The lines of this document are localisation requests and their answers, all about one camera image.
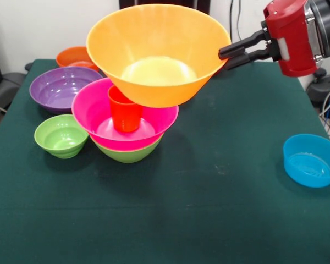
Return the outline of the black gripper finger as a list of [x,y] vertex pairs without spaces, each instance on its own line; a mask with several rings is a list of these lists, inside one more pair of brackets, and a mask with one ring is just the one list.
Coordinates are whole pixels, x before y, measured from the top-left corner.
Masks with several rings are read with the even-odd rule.
[[245,48],[239,48],[236,51],[230,52],[227,57],[228,60],[225,64],[225,70],[231,70],[257,60],[265,60],[271,56],[267,48],[258,49],[250,53],[247,53]]
[[[237,57],[246,52],[247,48],[257,45],[261,41],[267,41],[268,29],[261,29],[241,41],[223,47],[218,51],[219,59],[229,59]],[[268,49],[260,49],[249,55],[250,59],[267,59],[270,57]]]

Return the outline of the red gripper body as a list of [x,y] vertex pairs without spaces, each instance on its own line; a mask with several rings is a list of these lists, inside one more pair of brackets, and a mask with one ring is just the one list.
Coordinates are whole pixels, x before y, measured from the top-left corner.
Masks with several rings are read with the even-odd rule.
[[263,12],[268,32],[278,42],[282,73],[301,77],[316,71],[315,55],[321,50],[308,2],[272,1]]

